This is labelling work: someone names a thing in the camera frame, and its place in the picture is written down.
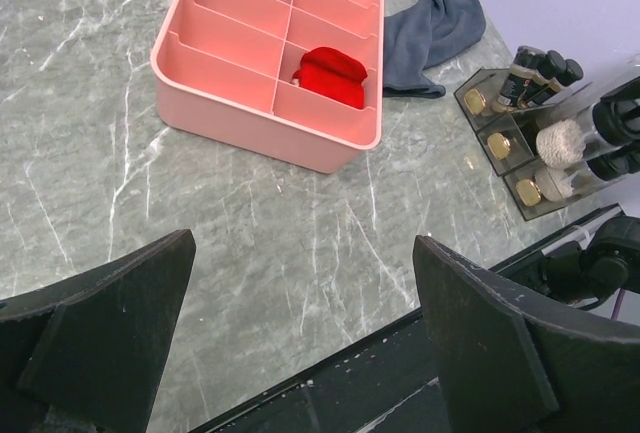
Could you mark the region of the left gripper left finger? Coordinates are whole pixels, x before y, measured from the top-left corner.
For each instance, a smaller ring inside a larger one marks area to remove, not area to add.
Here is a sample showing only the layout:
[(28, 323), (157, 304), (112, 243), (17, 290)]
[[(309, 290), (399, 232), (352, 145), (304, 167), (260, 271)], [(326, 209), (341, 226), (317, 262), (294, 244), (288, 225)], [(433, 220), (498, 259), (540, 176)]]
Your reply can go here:
[(146, 430), (196, 243), (174, 231), (132, 253), (1, 302), (1, 429), (52, 413), (107, 432)]

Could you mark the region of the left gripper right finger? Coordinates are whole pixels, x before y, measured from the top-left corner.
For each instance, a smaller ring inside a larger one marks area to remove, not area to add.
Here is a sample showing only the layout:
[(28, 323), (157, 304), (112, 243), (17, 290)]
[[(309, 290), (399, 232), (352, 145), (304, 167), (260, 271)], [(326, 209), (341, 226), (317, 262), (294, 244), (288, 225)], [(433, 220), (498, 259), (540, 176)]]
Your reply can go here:
[(636, 432), (639, 329), (418, 236), (413, 264), (454, 432)]

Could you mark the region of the salt jar black lid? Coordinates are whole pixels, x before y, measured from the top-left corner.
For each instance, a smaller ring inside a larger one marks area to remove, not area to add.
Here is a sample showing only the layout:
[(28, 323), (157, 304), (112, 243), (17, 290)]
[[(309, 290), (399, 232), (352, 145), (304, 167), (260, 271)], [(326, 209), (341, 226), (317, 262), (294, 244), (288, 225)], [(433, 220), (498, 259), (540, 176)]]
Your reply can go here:
[(550, 168), (564, 169), (639, 140), (639, 100), (599, 101), (536, 136), (537, 154)]
[(639, 149), (629, 145), (564, 169), (543, 167), (534, 174), (534, 184), (545, 200), (561, 202), (585, 197), (638, 171)]

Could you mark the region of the spice shaker black cap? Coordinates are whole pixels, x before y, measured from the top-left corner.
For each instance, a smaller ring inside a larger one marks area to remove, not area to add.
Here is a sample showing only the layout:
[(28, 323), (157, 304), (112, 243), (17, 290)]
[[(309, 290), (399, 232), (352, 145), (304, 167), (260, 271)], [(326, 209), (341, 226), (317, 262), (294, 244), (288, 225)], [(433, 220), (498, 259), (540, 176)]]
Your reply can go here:
[(563, 89), (583, 79), (584, 71), (576, 60), (569, 58), (565, 64), (566, 67), (562, 73), (556, 75), (543, 89), (526, 101), (528, 107), (542, 106)]
[(544, 56), (545, 52), (540, 49), (528, 45), (518, 47), (507, 76), (492, 102), (491, 108), (494, 112), (504, 113), (516, 109), (518, 99), (529, 85), (538, 63)]

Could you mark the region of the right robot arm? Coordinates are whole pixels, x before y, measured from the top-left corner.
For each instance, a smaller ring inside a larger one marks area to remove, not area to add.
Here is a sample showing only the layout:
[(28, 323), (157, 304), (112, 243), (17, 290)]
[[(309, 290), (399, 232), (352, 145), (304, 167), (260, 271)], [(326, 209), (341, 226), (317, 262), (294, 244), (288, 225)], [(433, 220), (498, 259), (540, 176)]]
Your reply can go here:
[(616, 291), (639, 292), (639, 220), (619, 216), (603, 223), (587, 248), (548, 257), (540, 267), (546, 295), (558, 302), (591, 302), (583, 311), (603, 305)]

